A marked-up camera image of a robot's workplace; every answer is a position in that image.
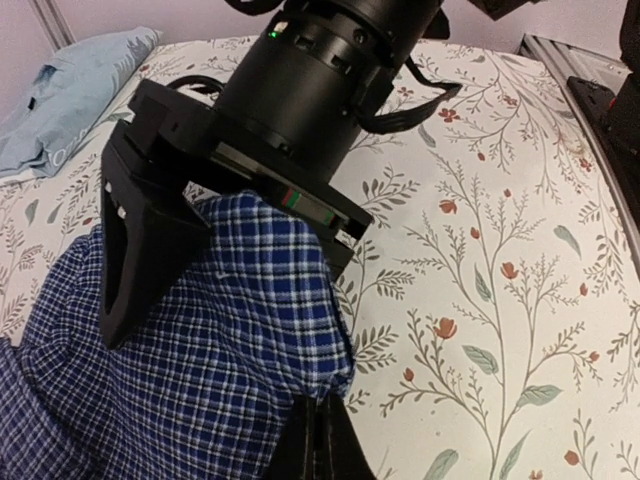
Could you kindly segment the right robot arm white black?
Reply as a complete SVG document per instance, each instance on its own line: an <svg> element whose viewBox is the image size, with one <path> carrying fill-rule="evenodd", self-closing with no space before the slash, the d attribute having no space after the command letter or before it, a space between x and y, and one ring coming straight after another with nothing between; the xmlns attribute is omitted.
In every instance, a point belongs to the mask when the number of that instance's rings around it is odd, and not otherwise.
<svg viewBox="0 0 640 480"><path fill-rule="evenodd" d="M459 92L385 114L382 106L441 5L437 1L237 1L271 20L229 80L143 80L130 120L103 150L100 332L120 347L213 235L185 199L195 183L250 189L311 226L334 276L372 218L331 178L357 136L410 130Z"/></svg>

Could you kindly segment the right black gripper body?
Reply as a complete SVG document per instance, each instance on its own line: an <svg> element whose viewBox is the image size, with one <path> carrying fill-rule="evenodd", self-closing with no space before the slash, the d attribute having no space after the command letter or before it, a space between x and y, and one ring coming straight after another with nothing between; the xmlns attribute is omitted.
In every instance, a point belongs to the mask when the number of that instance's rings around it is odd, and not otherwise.
<svg viewBox="0 0 640 480"><path fill-rule="evenodd" d="M372 219L330 180L359 133L375 128L394 60L364 18L279 14L227 82L202 79L218 94L212 105L183 94L179 82L145 80L130 102L133 118L107 145L187 184L255 191L315 230L339 276L353 255L339 234L360 239Z"/></svg>

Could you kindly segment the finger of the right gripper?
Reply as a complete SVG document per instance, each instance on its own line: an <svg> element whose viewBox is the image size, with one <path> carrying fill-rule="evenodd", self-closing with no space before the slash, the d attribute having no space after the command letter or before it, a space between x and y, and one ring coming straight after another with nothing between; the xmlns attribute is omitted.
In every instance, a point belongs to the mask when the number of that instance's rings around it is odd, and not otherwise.
<svg viewBox="0 0 640 480"><path fill-rule="evenodd" d="M187 181L109 144L102 155L100 332L120 348L195 260L210 229L185 199Z"/></svg>

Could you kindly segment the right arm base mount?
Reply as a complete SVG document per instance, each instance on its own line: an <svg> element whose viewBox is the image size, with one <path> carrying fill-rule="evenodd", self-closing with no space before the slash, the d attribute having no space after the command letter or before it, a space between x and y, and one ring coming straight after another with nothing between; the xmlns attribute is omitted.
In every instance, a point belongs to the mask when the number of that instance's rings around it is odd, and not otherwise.
<svg viewBox="0 0 640 480"><path fill-rule="evenodd" d="M639 2L627 3L619 35L621 60L629 68L615 93L575 76L569 90L598 138L620 185L639 192Z"/></svg>

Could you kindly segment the light blue t-shirt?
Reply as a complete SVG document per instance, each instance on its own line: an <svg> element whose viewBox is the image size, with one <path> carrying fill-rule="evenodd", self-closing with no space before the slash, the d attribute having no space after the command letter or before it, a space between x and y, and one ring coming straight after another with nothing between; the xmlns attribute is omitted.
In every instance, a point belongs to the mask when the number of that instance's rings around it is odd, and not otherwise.
<svg viewBox="0 0 640 480"><path fill-rule="evenodd" d="M57 174L160 38L137 27L57 51L1 123L1 177Z"/></svg>

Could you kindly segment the dark blue checkered shirt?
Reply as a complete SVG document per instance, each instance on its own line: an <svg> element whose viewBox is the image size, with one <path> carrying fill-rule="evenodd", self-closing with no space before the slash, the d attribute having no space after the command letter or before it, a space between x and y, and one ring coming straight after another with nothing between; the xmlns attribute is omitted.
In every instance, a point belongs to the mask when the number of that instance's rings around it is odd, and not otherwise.
<svg viewBox="0 0 640 480"><path fill-rule="evenodd" d="M257 479L296 396L344 395L346 326L319 241L251 192L198 206L213 236L126 343L99 331L103 232L51 268L1 344L5 479Z"/></svg>

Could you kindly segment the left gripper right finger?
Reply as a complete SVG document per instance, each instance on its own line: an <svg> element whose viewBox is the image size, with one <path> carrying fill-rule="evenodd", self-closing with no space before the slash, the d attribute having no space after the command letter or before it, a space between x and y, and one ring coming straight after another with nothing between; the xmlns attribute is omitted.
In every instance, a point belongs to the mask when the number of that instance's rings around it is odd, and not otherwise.
<svg viewBox="0 0 640 480"><path fill-rule="evenodd" d="M319 478L374 479L347 408L337 394L329 394L319 412Z"/></svg>

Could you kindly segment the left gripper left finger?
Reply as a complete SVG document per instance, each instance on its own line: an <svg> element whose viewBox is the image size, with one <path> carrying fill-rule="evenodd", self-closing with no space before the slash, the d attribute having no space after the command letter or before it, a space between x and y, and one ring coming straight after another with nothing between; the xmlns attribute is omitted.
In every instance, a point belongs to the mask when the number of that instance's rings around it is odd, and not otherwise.
<svg viewBox="0 0 640 480"><path fill-rule="evenodd" d="M267 478L312 480L322 447L323 414L312 398L297 396L267 467Z"/></svg>

